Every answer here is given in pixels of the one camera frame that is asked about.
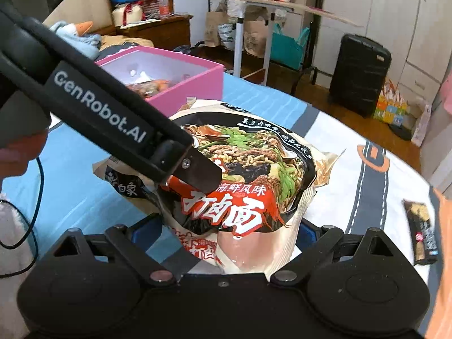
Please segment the left hand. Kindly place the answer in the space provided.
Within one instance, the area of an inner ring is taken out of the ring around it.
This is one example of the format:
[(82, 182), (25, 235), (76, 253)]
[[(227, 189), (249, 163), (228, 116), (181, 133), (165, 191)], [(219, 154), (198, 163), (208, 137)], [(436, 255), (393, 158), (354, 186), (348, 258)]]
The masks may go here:
[(48, 130), (26, 136), (12, 142), (1, 149), (0, 154), (0, 178), (23, 175), (28, 168), (29, 162), (36, 159), (42, 152), (47, 141)]

